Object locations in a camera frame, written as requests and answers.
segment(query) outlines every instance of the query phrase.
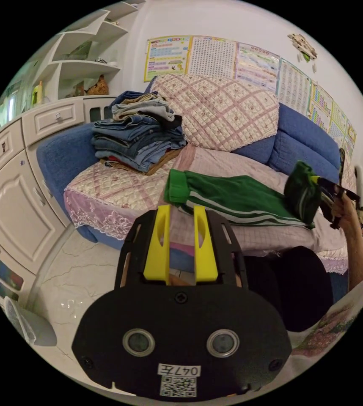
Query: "wall shelf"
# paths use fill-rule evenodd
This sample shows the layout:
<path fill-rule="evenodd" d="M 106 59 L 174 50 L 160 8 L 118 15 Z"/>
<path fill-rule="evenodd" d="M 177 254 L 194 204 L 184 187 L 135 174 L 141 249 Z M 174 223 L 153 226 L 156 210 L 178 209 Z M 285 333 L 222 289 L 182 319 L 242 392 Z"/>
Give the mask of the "wall shelf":
<path fill-rule="evenodd" d="M 119 38 L 127 33 L 128 31 L 125 30 L 125 28 L 108 21 L 103 21 L 98 33 L 91 38 L 91 40 L 95 42 L 107 42 L 113 38 Z"/>
<path fill-rule="evenodd" d="M 140 0 L 131 3 L 144 2 L 145 0 Z M 33 80 L 33 86 L 42 81 L 43 96 L 48 101 L 54 102 L 59 100 L 62 94 L 66 94 L 65 91 L 70 81 L 98 79 L 102 74 L 107 75 L 107 81 L 113 80 L 121 68 L 93 60 L 101 57 L 107 62 L 114 60 L 119 65 L 122 64 L 123 55 L 118 54 L 117 48 L 122 48 L 126 44 L 126 39 L 122 39 L 122 37 L 128 33 L 128 30 L 123 28 L 121 19 L 136 11 L 138 11 L 138 7 L 129 3 L 114 3 L 83 17 L 71 24 L 65 31 L 57 34 L 34 55 L 42 57 L 42 60 L 37 65 L 38 70 Z M 123 20 L 127 28 L 132 21 L 129 18 L 131 17 Z M 93 51 L 88 55 L 90 60 L 66 59 L 66 55 L 87 41 L 93 43 Z"/>
<path fill-rule="evenodd" d="M 54 62 L 61 64 L 60 79 L 84 79 L 120 71 L 117 66 L 90 60 L 63 60 Z"/>
<path fill-rule="evenodd" d="M 109 12 L 106 18 L 109 18 L 111 21 L 116 21 L 128 14 L 138 11 L 136 7 L 125 3 L 124 1 L 104 7 L 104 10 Z"/>

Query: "white stripe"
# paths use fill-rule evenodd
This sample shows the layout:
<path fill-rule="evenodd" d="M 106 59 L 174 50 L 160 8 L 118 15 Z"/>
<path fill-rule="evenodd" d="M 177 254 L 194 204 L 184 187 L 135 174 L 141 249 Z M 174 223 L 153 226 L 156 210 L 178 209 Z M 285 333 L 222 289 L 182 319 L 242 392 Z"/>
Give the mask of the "white stripe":
<path fill-rule="evenodd" d="M 191 209 L 194 209 L 194 206 L 197 206 L 197 204 L 191 202 L 190 200 L 188 200 L 186 202 L 186 206 L 190 207 Z M 207 210 L 215 211 L 216 213 L 220 214 L 221 216 L 223 216 L 228 221 L 232 221 L 232 222 L 235 222 L 235 223 L 250 224 L 250 223 L 260 222 L 262 220 L 267 221 L 267 220 L 274 219 L 274 220 L 276 220 L 277 223 L 282 224 L 282 225 L 294 225 L 294 226 L 297 226 L 297 227 L 305 227 L 305 223 L 303 223 L 301 221 L 280 220 L 280 219 L 277 219 L 276 217 L 274 217 L 273 215 L 258 216 L 258 217 L 254 217 L 252 219 L 243 219 L 241 217 L 231 216 L 229 214 L 223 213 L 222 211 L 218 211 L 218 210 L 215 210 L 213 208 L 207 207 Z"/>
<path fill-rule="evenodd" d="M 190 192 L 190 196 L 192 196 L 194 198 L 197 198 L 197 199 L 201 200 L 204 203 L 211 204 L 212 206 L 218 207 L 221 210 L 225 210 L 225 211 L 227 211 L 229 213 L 243 214 L 243 215 L 246 215 L 246 214 L 247 215 L 250 215 L 250 214 L 269 214 L 270 216 L 273 216 L 274 218 L 278 217 L 279 219 L 287 219 L 287 220 L 291 220 L 291 221 L 293 221 L 293 219 L 294 219 L 294 217 L 282 217 L 282 216 L 278 216 L 277 214 L 273 214 L 273 213 L 270 213 L 268 211 L 262 211 L 262 210 L 252 210 L 252 211 L 232 210 L 231 208 L 224 207 L 224 206 L 220 205 L 217 202 L 214 202 L 214 201 L 212 201 L 210 199 L 206 199 L 206 198 L 200 196 L 197 192 Z"/>
<path fill-rule="evenodd" d="M 303 218 L 303 201 L 305 198 L 305 195 L 307 194 L 307 188 L 304 189 L 303 195 L 300 198 L 300 203 L 299 203 L 299 214 L 300 217 Z"/>

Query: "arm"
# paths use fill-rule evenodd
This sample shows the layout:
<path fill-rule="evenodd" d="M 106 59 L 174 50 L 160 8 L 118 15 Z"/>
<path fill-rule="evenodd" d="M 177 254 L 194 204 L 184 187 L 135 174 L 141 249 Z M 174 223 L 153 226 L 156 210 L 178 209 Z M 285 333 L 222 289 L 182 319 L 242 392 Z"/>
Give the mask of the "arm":
<path fill-rule="evenodd" d="M 336 199 L 333 215 L 341 217 L 340 227 L 344 230 L 348 249 L 348 286 L 349 291 L 363 281 L 363 237 L 358 215 L 352 201 L 346 194 L 342 200 Z"/>

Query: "person's hand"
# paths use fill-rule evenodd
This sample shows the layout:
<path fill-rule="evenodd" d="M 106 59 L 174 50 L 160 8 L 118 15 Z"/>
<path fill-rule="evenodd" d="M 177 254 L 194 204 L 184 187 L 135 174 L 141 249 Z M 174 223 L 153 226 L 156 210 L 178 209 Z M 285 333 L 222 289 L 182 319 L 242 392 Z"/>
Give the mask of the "person's hand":
<path fill-rule="evenodd" d="M 345 233 L 360 232 L 359 219 L 355 206 L 345 193 L 342 195 L 342 199 L 334 199 L 331 213 L 335 217 L 341 217 L 339 226 Z"/>

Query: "marble floor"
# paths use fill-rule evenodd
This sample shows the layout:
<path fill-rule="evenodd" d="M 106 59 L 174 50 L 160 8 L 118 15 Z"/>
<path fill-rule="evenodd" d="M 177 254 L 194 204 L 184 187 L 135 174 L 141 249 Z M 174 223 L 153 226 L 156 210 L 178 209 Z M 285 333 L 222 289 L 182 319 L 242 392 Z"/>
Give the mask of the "marble floor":
<path fill-rule="evenodd" d="M 58 338 L 56 347 L 33 346 L 33 349 L 60 372 L 97 389 L 77 363 L 72 341 L 86 309 L 100 296 L 114 289 L 119 251 L 91 243 L 74 231 L 57 254 L 40 284 L 32 311 L 45 317 Z M 178 275 L 194 283 L 194 275 L 177 270 Z M 117 389 L 112 392 L 126 394 Z"/>

